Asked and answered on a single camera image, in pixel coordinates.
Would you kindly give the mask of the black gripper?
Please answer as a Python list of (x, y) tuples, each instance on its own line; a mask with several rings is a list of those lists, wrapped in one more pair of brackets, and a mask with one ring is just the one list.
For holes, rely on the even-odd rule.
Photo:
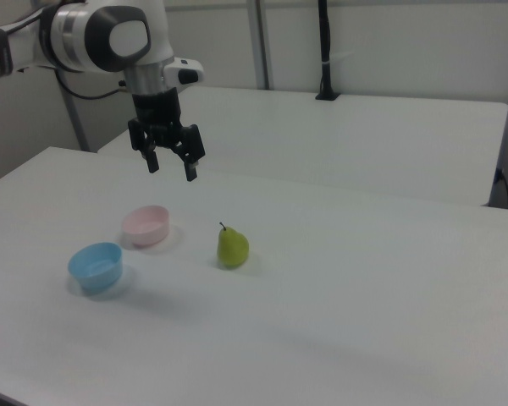
[(197, 178), (196, 166), (205, 155), (197, 125), (184, 127), (176, 88), (153, 95), (132, 96), (136, 117), (128, 122), (130, 143), (145, 159), (148, 171), (159, 169), (156, 146), (171, 149), (184, 163), (188, 182)]

